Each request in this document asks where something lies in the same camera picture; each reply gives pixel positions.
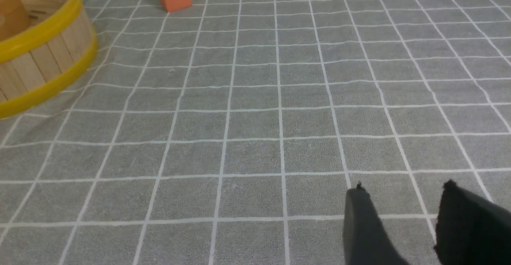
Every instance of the grid square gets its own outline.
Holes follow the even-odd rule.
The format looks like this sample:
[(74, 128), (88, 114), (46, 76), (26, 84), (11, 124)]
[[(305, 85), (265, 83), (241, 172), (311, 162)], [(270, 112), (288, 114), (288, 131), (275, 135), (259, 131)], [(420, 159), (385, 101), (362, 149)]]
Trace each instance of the grid square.
[(511, 31), (511, 22), (494, 22), (477, 25), (490, 38), (507, 38)]
[(282, 107), (324, 107), (330, 104), (324, 85), (281, 88)]
[(320, 64), (280, 65), (280, 75), (283, 85), (325, 82)]
[(249, 3), (241, 5), (241, 15), (243, 16), (270, 16), (273, 14), (275, 14), (273, 3)]
[(279, 60), (281, 63), (319, 63), (317, 45), (287, 45), (279, 46)]
[(195, 44), (197, 38), (196, 32), (173, 32), (171, 34), (161, 34), (156, 47), (160, 49), (168, 48), (190, 48)]
[(173, 113), (144, 113), (124, 116), (116, 142), (166, 140), (172, 125)]
[(489, 105), (470, 107), (444, 107), (447, 118), (456, 132), (507, 132), (507, 128)]
[(336, 109), (340, 134), (391, 135), (392, 130), (385, 110), (372, 107)]
[(373, 82), (355, 81), (330, 85), (334, 105), (381, 105), (380, 92)]
[(225, 174), (278, 173), (278, 141), (229, 141), (225, 152)]
[(511, 103), (511, 96), (509, 96), (509, 86), (511, 86), (511, 81), (479, 81), (479, 84), (484, 88), (484, 90), (488, 93), (489, 99), (493, 103)]
[(59, 140), (110, 142), (120, 117), (117, 113), (71, 112)]
[(346, 189), (343, 174), (286, 176), (289, 216), (342, 214)]
[(449, 127), (437, 107), (389, 109), (398, 134), (449, 133)]
[(382, 223), (396, 250), (410, 264), (439, 265), (426, 220), (385, 219)]
[(296, 14), (292, 16), (277, 16), (279, 29), (312, 28), (312, 17), (310, 14)]
[(453, 180), (463, 189), (474, 194), (484, 196), (475, 176), (471, 172), (449, 172), (449, 173), (416, 173), (417, 186), (429, 214), (438, 214), (438, 207), (442, 199), (442, 187), (445, 182)]
[(313, 29), (279, 30), (279, 45), (315, 44), (316, 34)]
[(401, 138), (401, 144), (412, 170), (469, 167), (456, 140), (451, 136), (404, 137)]
[(153, 180), (98, 182), (83, 216), (85, 221), (143, 220), (154, 187)]
[(507, 168), (511, 156), (511, 136), (460, 136), (476, 168)]
[(346, 3), (343, 0), (311, 1), (312, 11), (320, 12), (341, 12), (346, 11)]
[(314, 14), (314, 20), (316, 21), (316, 27), (352, 25), (348, 12)]
[(282, 264), (285, 259), (282, 236), (282, 222), (221, 222), (215, 264)]
[(432, 24), (427, 25), (399, 25), (398, 31), (404, 40), (427, 38), (442, 38)]
[(455, 56), (445, 41), (412, 41), (406, 45), (414, 58)]
[(175, 110), (181, 90), (135, 89), (128, 103), (130, 111)]
[(278, 138), (279, 112), (231, 112), (228, 138)]
[[(242, 21), (245, 20), (245, 18), (248, 18), (248, 17), (244, 17), (244, 16), (241, 17), (240, 28), (242, 28), (241, 24), (242, 24)], [(181, 19), (181, 20), (186, 21), (186, 23), (188, 23), (189, 18)], [(238, 25), (237, 16), (223, 16), (220, 18), (204, 17), (203, 21), (202, 21), (202, 27), (200, 29), (202, 31), (236, 30), (237, 25)]]
[(55, 144), (41, 179), (94, 178), (107, 152), (107, 146)]
[(343, 221), (289, 221), (291, 264), (336, 264), (344, 260)]
[(232, 48), (197, 48), (193, 65), (226, 65), (232, 63), (233, 57)]
[(238, 32), (238, 46), (275, 45), (275, 30), (243, 30)]
[(378, 214), (422, 214), (408, 174), (350, 174), (371, 194)]
[(343, 138), (349, 170), (406, 170), (395, 138)]
[(8, 223), (18, 210), (23, 198), (30, 188), (29, 184), (2, 184), (0, 185), (0, 222)]
[(139, 264), (207, 263), (212, 224), (209, 222), (148, 225)]
[(350, 11), (359, 12), (362, 10), (383, 10), (380, 0), (346, 0)]
[(164, 176), (217, 174), (222, 158), (222, 143), (174, 143), (168, 149)]
[(436, 25), (445, 38), (483, 38), (481, 32), (472, 24)]
[(254, 65), (261, 63), (276, 63), (276, 49), (274, 46), (238, 48), (236, 64)]
[(343, 170), (335, 138), (284, 141), (286, 172), (339, 172)]
[(240, 29), (275, 29), (274, 16), (241, 16)]
[(101, 177), (157, 176), (164, 150), (164, 144), (114, 145)]
[(78, 227), (64, 264), (130, 263), (135, 257), (141, 227)]
[(309, 2), (277, 2), (277, 14), (310, 14), (311, 8)]
[(457, 58), (422, 59), (416, 62), (426, 79), (469, 78)]
[(433, 95), (424, 83), (380, 83), (388, 105), (432, 105)]
[(225, 113), (180, 112), (177, 115), (173, 140), (223, 138)]
[(34, 180), (46, 158), (49, 144), (0, 148), (0, 180)]
[(511, 172), (481, 172), (479, 175), (493, 201), (505, 209), (511, 210), (511, 203), (509, 202)]
[(401, 59), (410, 58), (402, 43), (370, 43), (364, 44), (369, 59)]
[(388, 13), (396, 24), (427, 24), (430, 22), (423, 10), (389, 10)]
[(469, 19), (460, 9), (431, 9), (426, 11), (433, 23), (465, 23)]
[(459, 56), (499, 56), (493, 46), (484, 39), (450, 41)]
[(218, 178), (161, 180), (151, 220), (213, 217)]
[(192, 67), (188, 75), (187, 87), (221, 87), (230, 85), (232, 65), (209, 65)]
[(282, 119), (285, 137), (335, 135), (330, 109), (286, 110)]
[(387, 9), (420, 9), (416, 0), (382, 0)]
[(186, 89), (181, 98), (181, 110), (226, 110), (228, 88)]
[(234, 87), (230, 108), (241, 109), (274, 109), (279, 107), (277, 87)]
[(149, 61), (150, 67), (188, 66), (192, 49), (155, 49)]
[(86, 110), (119, 111), (124, 108), (131, 89), (91, 85), (78, 100), (75, 107)]
[(360, 43), (347, 42), (336, 45), (321, 45), (321, 54), (326, 62), (341, 61), (345, 59), (364, 59), (364, 52)]
[(64, 122), (67, 112), (54, 116), (22, 116), (6, 142), (6, 145), (23, 144), (40, 141), (52, 141)]
[(363, 42), (399, 41), (393, 26), (361, 27), (358, 32)]
[(11, 228), (0, 248), (0, 258), (7, 264), (36, 260), (40, 264), (58, 263), (70, 232), (70, 227)]
[(413, 61), (371, 61), (372, 70), (378, 81), (419, 80), (420, 74)]
[(471, 81), (430, 81), (439, 103), (486, 103), (483, 92)]
[(325, 64), (325, 72), (329, 83), (344, 81), (372, 80), (367, 61), (338, 61)]
[(281, 185), (280, 176), (223, 178), (219, 216), (282, 216)]
[(498, 8), (468, 8), (465, 12), (476, 22), (509, 21), (507, 16)]
[(94, 77), (93, 83), (108, 83), (110, 85), (122, 85), (126, 87), (133, 87), (142, 72), (141, 68), (125, 67), (123, 65), (104, 65)]

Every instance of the gray mat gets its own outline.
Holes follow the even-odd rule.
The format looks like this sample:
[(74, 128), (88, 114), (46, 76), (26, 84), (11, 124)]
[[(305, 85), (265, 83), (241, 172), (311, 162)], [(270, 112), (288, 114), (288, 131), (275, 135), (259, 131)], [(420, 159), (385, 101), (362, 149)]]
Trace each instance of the gray mat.
[(511, 209), (511, 0), (85, 3), (91, 69), (0, 121), (2, 264), (343, 264), (362, 181), (431, 265), (443, 182)]

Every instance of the wooden slat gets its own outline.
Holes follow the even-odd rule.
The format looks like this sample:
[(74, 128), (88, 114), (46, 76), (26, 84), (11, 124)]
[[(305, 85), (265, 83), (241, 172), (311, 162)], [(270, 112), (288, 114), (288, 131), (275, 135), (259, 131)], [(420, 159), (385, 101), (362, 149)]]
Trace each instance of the wooden slat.
[(7, 99), (13, 99), (27, 92), (27, 88), (11, 63), (0, 64), (0, 90)]
[(0, 90), (0, 103), (3, 103), (4, 101), (7, 101), (7, 97), (5, 97), (2, 90)]
[(60, 72), (66, 72), (69, 70), (69, 68), (73, 66), (74, 61), (62, 36), (60, 34), (55, 36), (53, 39), (48, 41), (47, 44), (55, 58), (55, 61), (60, 67)]
[(46, 83), (30, 53), (24, 53), (10, 62), (27, 90), (35, 90)]
[(46, 82), (60, 75), (60, 67), (55, 61), (48, 45), (44, 44), (30, 51), (37, 67)]

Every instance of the white grid line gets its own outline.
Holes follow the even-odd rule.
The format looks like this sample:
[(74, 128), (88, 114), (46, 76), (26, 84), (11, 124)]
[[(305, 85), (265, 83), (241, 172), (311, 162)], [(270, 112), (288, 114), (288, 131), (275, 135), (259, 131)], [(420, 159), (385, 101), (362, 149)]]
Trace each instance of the white grid line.
[[(144, 70), (142, 70), (142, 73), (140, 74), (139, 79), (137, 80), (137, 83), (135, 84), (135, 87), (133, 87), (133, 90), (131, 91), (130, 95), (129, 95), (129, 96), (128, 96), (128, 98), (126, 99), (125, 104), (124, 104), (124, 110), (126, 110), (126, 109), (128, 108), (129, 99), (130, 99), (130, 98), (131, 98), (131, 96), (133, 96), (133, 94), (135, 93), (135, 89), (137, 88), (138, 83), (139, 83), (139, 82), (140, 82), (140, 80), (142, 79), (143, 74), (144, 74)], [(120, 129), (121, 129), (121, 125), (122, 125), (122, 122), (123, 122), (123, 120), (124, 120), (124, 116), (125, 116), (125, 115), (126, 115), (126, 114), (125, 114), (124, 112), (123, 112), (123, 113), (121, 113), (120, 119), (119, 119), (119, 121), (118, 121), (118, 123), (117, 123), (117, 128), (115, 129), (115, 132), (114, 132), (114, 134), (113, 134), (113, 137), (112, 137), (112, 140), (111, 140), (111, 142), (110, 142), (110, 145), (108, 146), (108, 149), (107, 149), (107, 152), (106, 152), (106, 154), (105, 154), (105, 157), (103, 158), (103, 161), (102, 161), (102, 163), (101, 163), (101, 166), (100, 166), (99, 170), (97, 171), (97, 173), (96, 173), (96, 175), (95, 175), (95, 179), (96, 179), (96, 180), (95, 180), (95, 181), (93, 181), (93, 183), (92, 183), (92, 185), (91, 185), (91, 188), (89, 189), (89, 191), (88, 191), (88, 193), (87, 193), (87, 196), (85, 197), (85, 201), (84, 201), (83, 206), (82, 206), (82, 208), (81, 208), (81, 210), (80, 210), (80, 213), (78, 214), (78, 217), (77, 217), (77, 219), (76, 219), (76, 221), (77, 221), (77, 222), (82, 221), (82, 218), (83, 218), (83, 216), (84, 216), (84, 214), (85, 214), (85, 211), (87, 210), (88, 203), (90, 202), (91, 197), (92, 197), (92, 194), (93, 194), (93, 192), (94, 192), (94, 189), (95, 189), (95, 187), (96, 187), (96, 185), (97, 185), (97, 178), (99, 178), (99, 177), (101, 176), (101, 172), (103, 172), (103, 169), (105, 168), (106, 161), (107, 161), (107, 159), (108, 159), (108, 157), (109, 157), (109, 155), (110, 155), (110, 152), (112, 151), (113, 143), (115, 142), (115, 139), (117, 138), (117, 135), (119, 134), (119, 131), (120, 131)], [(71, 247), (71, 243), (73, 242), (73, 239), (74, 239), (74, 237), (75, 237), (75, 234), (76, 234), (77, 230), (78, 230), (78, 226), (77, 226), (77, 225), (76, 225), (76, 226), (73, 226), (73, 229), (71, 230), (71, 233), (69, 234), (69, 238), (67, 239), (67, 243), (66, 243), (66, 245), (65, 245), (65, 247), (64, 247), (64, 250), (62, 250), (62, 254), (61, 254), (61, 256), (60, 256), (60, 260), (59, 260), (59, 265), (63, 265), (63, 264), (64, 264), (65, 258), (66, 258), (66, 256), (67, 256), (67, 252), (68, 252), (68, 250), (69, 250), (69, 247)]]
[[(279, 98), (279, 151), (281, 158), (281, 187), (282, 187), (282, 214), (284, 218), (288, 217), (287, 209), (287, 187), (286, 187), (286, 161), (284, 155), (284, 140), (283, 140), (283, 118), (282, 118), (282, 92), (281, 92), (281, 67), (279, 57), (279, 26), (277, 24), (277, 0), (273, 0), (274, 12), (274, 31), (275, 31), (275, 61), (277, 70), (277, 97)], [(287, 220), (283, 222), (283, 239), (284, 239), (284, 260), (286, 265), (291, 263), (291, 254), (289, 248), (289, 224)]]
[[(422, 5), (416, 0), (416, 3), (422, 8)], [(424, 14), (427, 16), (428, 20), (434, 25), (433, 23), (433, 20), (431, 19), (431, 17), (429, 16), (429, 14), (423, 10)], [(391, 21), (393, 21), (392, 17), (390, 16), (390, 14), (387, 14), (388, 17), (390, 18)], [(434, 25), (434, 27), (436, 28), (437, 32), (443, 37), (443, 34), (438, 30), (438, 28), (436, 27), (436, 25)], [(396, 30), (396, 32), (398, 33), (398, 35), (400, 36), (400, 38), (402, 38), (401, 36), (401, 33), (398, 31), (397, 27), (394, 27), (394, 29)], [(403, 43), (403, 45), (405, 46), (408, 54), (410, 55), (410, 57), (413, 58), (411, 52), (410, 52), (410, 49), (407, 47), (406, 43)], [(435, 103), (438, 103), (438, 99), (436, 98), (436, 94), (434, 91), (431, 90), (431, 87), (429, 87), (429, 83), (426, 82), (426, 79), (424, 78), (424, 75), (422, 73), (422, 70), (420, 70), (420, 67), (418, 66), (417, 62), (414, 60), (414, 64), (416, 65), (416, 68), (418, 69), (419, 71), (419, 74), (420, 76), (423, 78), (424, 80), (424, 85), (427, 87), (427, 89), (432, 93), (433, 95), (433, 99), (435, 100)], [(465, 159), (467, 160), (468, 164), (469, 164), (469, 167), (471, 169), (475, 169), (475, 166), (474, 164), (472, 163), (470, 157), (468, 156), (466, 150), (465, 150), (465, 147), (463, 146), (463, 144), (461, 143), (459, 137), (458, 137), (458, 134), (455, 132), (454, 130), (454, 127), (452, 126), (451, 122), (449, 121), (449, 119), (447, 118), (447, 115), (445, 114), (444, 110), (442, 109), (442, 107), (440, 105), (438, 105), (438, 109), (440, 110), (440, 113), (442, 115), (442, 117), (444, 118), (444, 120), (446, 121), (447, 123), (447, 126), (449, 127), (449, 130), (451, 131), (452, 134), (454, 134), (454, 139), (456, 140), (456, 143), (458, 144), (458, 146), (460, 147), (460, 150), (463, 154), (463, 156), (465, 157)], [(486, 196), (486, 198), (489, 200), (489, 201), (492, 201), (491, 199), (491, 196), (488, 192), (488, 190), (484, 187), (484, 184), (482, 183), (482, 179), (480, 178), (480, 176), (477, 174), (477, 172), (474, 170), (474, 175), (476, 177), (476, 180), (478, 182), (478, 184), (480, 185), (482, 191), (484, 192), (484, 195)]]
[[(314, 11), (312, 9), (312, 2), (309, 0), (309, 9), (311, 11), (311, 18), (312, 18), (312, 25), (314, 27), (314, 35), (316, 38), (316, 46), (319, 52), (319, 60), (321, 62), (321, 71), (323, 72), (323, 79), (325, 80), (325, 84), (328, 84), (328, 77), (327, 77), (327, 71), (325, 70), (325, 63), (323, 62), (323, 51), (321, 50), (321, 44), (319, 42), (319, 35), (316, 28), (316, 18), (314, 17)], [(351, 180), (350, 175), (346, 172), (347, 170), (347, 164), (346, 164), (346, 157), (345, 157), (345, 151), (343, 148), (343, 141), (341, 140), (341, 134), (339, 131), (339, 124), (337, 123), (337, 115), (334, 108), (334, 100), (332, 98), (332, 93), (330, 92), (330, 86), (326, 85), (327, 94), (329, 98), (330, 103), (330, 113), (332, 114), (332, 121), (334, 123), (334, 130), (335, 134), (337, 136), (337, 146), (339, 147), (339, 155), (341, 158), (341, 164), (343, 165), (343, 170), (345, 171), (345, 181), (347, 188), (351, 188)]]
[[(88, 81), (88, 83), (92, 82), (94, 76), (97, 74), (97, 72), (99, 71), (99, 68), (97, 70), (95, 70), (94, 74), (93, 74), (93, 77)], [(85, 93), (85, 90), (82, 91), (82, 93), (80, 94), (80, 96), (74, 101), (73, 105), (71, 105), (71, 109), (73, 109), (75, 107), (75, 105), (78, 103), (78, 100), (80, 99), (80, 97), (82, 97)], [(14, 220), (18, 217), (18, 214), (20, 214), (22, 208), (24, 207), (25, 203), (27, 202), (28, 198), (30, 197), (30, 195), (32, 194), (34, 188), (35, 188), (35, 185), (37, 183), (37, 180), (39, 180), (40, 176), (42, 175), (43, 171), (44, 171), (44, 167), (46, 166), (49, 158), (50, 158), (50, 155), (51, 155), (51, 152), (53, 150), (53, 147), (58, 139), (58, 137), (60, 136), (65, 124), (67, 123), (67, 121), (69, 120), (69, 116), (71, 115), (71, 111), (69, 111), (66, 115), (66, 117), (64, 118), (64, 120), (62, 121), (62, 124), (60, 125), (57, 133), (55, 134), (55, 138), (53, 139), (53, 141), (50, 143), (50, 146), (48, 148), (48, 151), (46, 153), (46, 156), (44, 157), (44, 161), (41, 165), (41, 168), (40, 170), (37, 172), (37, 176), (35, 177), (31, 187), (29, 188), (28, 192), (25, 194), (24, 198), (22, 199), (20, 205), (18, 206), (18, 208), (16, 209), (16, 211), (14, 212), (13, 216), (11, 217), (11, 219), (9, 220), (9, 223), (13, 223)], [(4, 232), (2, 232), (2, 234), (0, 235), (0, 246), (2, 245), (2, 243), (4, 242), (5, 240), (5, 237), (7, 236), (7, 233), (9, 232), (9, 229), (7, 228), (6, 230), (4, 230)]]
[[(380, 3), (382, 4), (382, 6), (385, 9), (385, 11), (387, 11), (387, 8), (383, 4), (382, 0), (380, 0)], [(350, 18), (351, 18), (352, 22), (355, 23), (351, 12), (350, 12)], [(362, 41), (362, 38), (360, 37), (360, 34), (359, 34), (358, 29), (356, 27), (355, 27), (355, 32), (357, 34), (357, 37), (358, 37), (359, 41)], [(362, 48), (364, 57), (366, 59), (368, 59), (367, 52), (365, 51), (365, 47), (364, 47), (362, 42), (360, 43), (360, 47)], [(416, 181), (414, 175), (412, 174), (412, 170), (411, 170), (410, 164), (408, 162), (408, 158), (406, 157), (405, 151), (403, 149), (403, 145), (401, 144), (401, 140), (398, 138), (398, 133), (396, 131), (396, 128), (394, 126), (392, 118), (390, 117), (390, 113), (389, 113), (388, 108), (387, 108), (386, 103), (385, 103), (385, 97), (383, 95), (383, 91), (382, 91), (380, 85), (378, 84), (378, 82), (376, 82), (376, 75), (374, 74), (374, 70), (372, 68), (372, 64), (371, 64), (370, 61), (367, 61), (367, 65), (369, 66), (369, 71), (371, 72), (372, 79), (374, 80), (374, 85), (376, 85), (376, 88), (378, 89), (378, 91), (380, 93), (380, 99), (381, 99), (382, 105), (384, 106), (385, 116), (387, 116), (387, 120), (388, 120), (388, 122), (390, 124), (390, 129), (392, 130), (392, 134), (394, 135), (394, 139), (396, 140), (396, 143), (398, 145), (399, 152), (401, 154), (401, 157), (403, 158), (404, 165), (405, 165), (406, 170), (408, 172), (408, 175), (410, 177), (410, 181), (412, 183), (412, 186), (414, 187), (414, 191), (416, 193), (418, 202), (420, 204), (420, 208), (423, 211), (423, 214), (428, 214), (428, 211), (426, 209), (426, 205), (424, 203), (424, 199), (423, 199), (422, 195), (420, 194), (420, 189), (418, 188), (417, 181)], [(436, 241), (436, 231), (434, 230), (433, 223), (431, 223), (431, 220), (428, 219), (427, 220), (427, 224), (428, 224), (431, 236), (433, 237), (433, 241)]]

